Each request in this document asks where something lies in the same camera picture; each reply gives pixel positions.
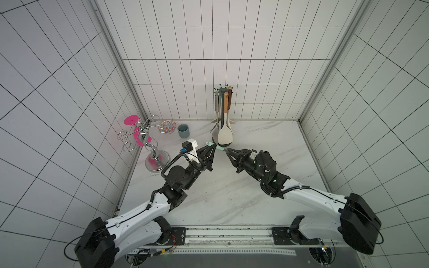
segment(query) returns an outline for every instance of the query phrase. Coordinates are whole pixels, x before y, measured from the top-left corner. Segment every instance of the black cable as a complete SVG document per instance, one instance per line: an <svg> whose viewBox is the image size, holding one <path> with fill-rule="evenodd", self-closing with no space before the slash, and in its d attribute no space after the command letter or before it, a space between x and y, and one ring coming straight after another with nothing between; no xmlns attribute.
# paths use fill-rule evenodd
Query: black cable
<svg viewBox="0 0 429 268"><path fill-rule="evenodd" d="M337 256L337 250L335 249L335 244L334 244L334 241L332 241L332 239L331 239L331 242L332 242L332 246L334 247L334 257L329 264L332 264L335 261L335 257Z"/></svg>
<svg viewBox="0 0 429 268"><path fill-rule="evenodd" d="M350 206L350 205L348 205L348 204L346 204L346 203L344 203L344 202L342 202L342 201L340 201L340 200L338 200L338 199L334 199L334 198L332 198L332 197L330 197L330 196L327 196L327 195L325 195L325 194L323 194L323 193L321 193L321 192L319 192L319 191L317 191L316 189L313 189L313 188L311 188L310 187L310 189L311 190L313 190L313 191L316 191L316 192L318 192L319 194L321 194L321 195L323 195L323 196L326 196L327 198L329 198L329 199L332 199L332 200L334 200L334 201L338 201L338 202L340 202L340 203L342 203L342 204L344 204L344 205L346 205L346 206L348 206L348 207L350 207L350 208L352 208L352 209L354 209L355 211L357 211L357 212L359 212L362 216L364 216L368 221L369 221L369 223L370 224L372 224L372 226L377 230L377 232L380 234L380 236L381 236L381 242L380 243L375 243L376 245L380 245L380 244L383 244L383 242L384 242L384 237L383 237L383 235L381 234L381 232L380 232L380 230L378 230L378 228L372 223L372 220L370 220L364 213L362 213L362 212L360 212L359 210L357 210L357 209L355 209L354 207L352 207L352 206Z"/></svg>
<svg viewBox="0 0 429 268"><path fill-rule="evenodd" d="M124 223L124 222L126 222L126 221L128 221L128 220L130 220L130 219L132 219L132 218L134 218L134 217L136 217L136 216L138 216L138 215L140 215L141 213L145 212L146 210L149 210L149 209L151 208L151 204L152 204L152 203L153 203L153 201L154 201L155 194L156 194L156 193L158 193L160 190L161 190L161 188L159 188L159 189L157 189L157 190L155 190L155 191L153 191L153 192L152 192L152 194L151 194L151 200L150 200L149 204L146 206L146 209L145 209L145 210L142 210L141 212L137 213L136 215L132 216L131 218L128 218L128 219L126 219L126 220L121 221L119 224ZM69 260L71 260L71 261L75 261L75 262L79 261L79 260L72 259L72 258L70 258L69 256L67 256L66 248L67 248L71 243L73 243L73 241L74 241L74 240L79 239L79 238L81 238L81 237L82 237L82 236L84 236L84 235L89 235L89 234L92 234L92 233L95 233L95 232L100 232L100 233L101 233L102 231L107 230L107 229L109 229L109 228L112 228L112 227L114 227L114 226L116 226L116 224L115 224L115 225L112 225L112 226L109 226L109 227L106 227L106 228L103 228L103 229L100 229L100 230L95 230L95 231L93 231L93 232L89 232L89 233L83 234L83 235L81 235L81 236L79 236L79 237L76 237L75 239L71 240L71 241L70 241L70 242L69 242L69 243L64 247L64 256L65 256L66 258L68 258Z"/></svg>

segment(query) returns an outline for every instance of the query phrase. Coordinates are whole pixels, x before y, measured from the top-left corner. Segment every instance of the pink plastic item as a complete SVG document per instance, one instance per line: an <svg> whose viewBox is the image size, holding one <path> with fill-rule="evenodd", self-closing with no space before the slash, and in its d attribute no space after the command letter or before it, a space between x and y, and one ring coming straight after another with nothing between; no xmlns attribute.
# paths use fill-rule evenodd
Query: pink plastic item
<svg viewBox="0 0 429 268"><path fill-rule="evenodd" d="M137 141L137 144L139 145L139 146L144 146L145 144L139 139L139 132L134 132L134 139ZM151 136L149 136L148 137L148 142L151 142L152 141L152 137Z"/></svg>
<svg viewBox="0 0 429 268"><path fill-rule="evenodd" d="M139 120L139 117L137 115L130 115L124 120L124 124L127 126L134 125Z"/></svg>

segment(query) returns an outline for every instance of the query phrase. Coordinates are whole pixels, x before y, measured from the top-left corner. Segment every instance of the round metal base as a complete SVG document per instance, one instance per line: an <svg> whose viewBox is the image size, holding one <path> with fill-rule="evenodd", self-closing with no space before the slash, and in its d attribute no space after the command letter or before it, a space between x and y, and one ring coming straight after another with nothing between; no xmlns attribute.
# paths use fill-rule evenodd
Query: round metal base
<svg viewBox="0 0 429 268"><path fill-rule="evenodd" d="M170 155L166 151L158 150L158 158L151 158L151 154L146 158L146 168L153 173L161 172L161 170L170 162Z"/></svg>

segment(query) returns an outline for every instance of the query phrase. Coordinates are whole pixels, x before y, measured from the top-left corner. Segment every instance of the white spatula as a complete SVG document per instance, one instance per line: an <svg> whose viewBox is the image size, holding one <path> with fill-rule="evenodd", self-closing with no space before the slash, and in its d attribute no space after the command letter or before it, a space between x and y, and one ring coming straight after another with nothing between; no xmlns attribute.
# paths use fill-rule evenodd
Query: white spatula
<svg viewBox="0 0 429 268"><path fill-rule="evenodd" d="M224 126L219 131L218 134L218 142L219 144L229 144L233 141L233 133L227 126L227 117L228 117L228 92L225 92L224 94Z"/></svg>

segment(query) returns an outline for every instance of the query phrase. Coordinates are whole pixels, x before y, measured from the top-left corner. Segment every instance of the kitchen utensil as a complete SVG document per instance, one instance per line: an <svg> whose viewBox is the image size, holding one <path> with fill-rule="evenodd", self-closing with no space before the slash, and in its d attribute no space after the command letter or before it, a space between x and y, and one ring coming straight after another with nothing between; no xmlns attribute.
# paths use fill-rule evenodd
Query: kitchen utensil
<svg viewBox="0 0 429 268"><path fill-rule="evenodd" d="M182 139L189 137L189 127L187 126L187 124L182 124L178 126L177 132L179 132L179 136Z"/></svg>
<svg viewBox="0 0 429 268"><path fill-rule="evenodd" d="M215 93L215 104L214 104L214 110L216 111L216 125L218 127L219 130L219 98L218 98L218 94Z"/></svg>
<svg viewBox="0 0 429 268"><path fill-rule="evenodd" d="M214 143L213 142L206 142L205 144L207 144L208 146L212 146ZM226 151L225 149L223 149L221 146L217 145L216 149L221 150L221 151Z"/></svg>
<svg viewBox="0 0 429 268"><path fill-rule="evenodd" d="M221 126L222 126L222 127L224 127L224 107L228 107L228 104L225 106L224 96L225 96L225 95L223 95L223 96L222 96L222 102L221 102L221 103L222 103L222 105L221 105L221 107L222 107L222 116L221 116L221 118L222 118L221 123L222 123L222 124L221 124Z"/></svg>
<svg viewBox="0 0 429 268"><path fill-rule="evenodd" d="M233 133L231 130L227 127L227 113L228 113L228 93L226 92L224 94L224 102L222 104L224 114L222 116L224 120L224 126L219 131L218 135L218 142L220 146L228 146L233 141Z"/></svg>
<svg viewBox="0 0 429 268"><path fill-rule="evenodd" d="M218 141L218 136L219 136L219 130L215 129L212 133L211 133L212 137L213 137L213 142L216 144L219 144Z"/></svg>
<svg viewBox="0 0 429 268"><path fill-rule="evenodd" d="M230 109L231 109L231 100L233 95L233 88L228 87L228 113L227 113L227 127L231 130L232 134L234 135L233 129L231 127L230 123Z"/></svg>

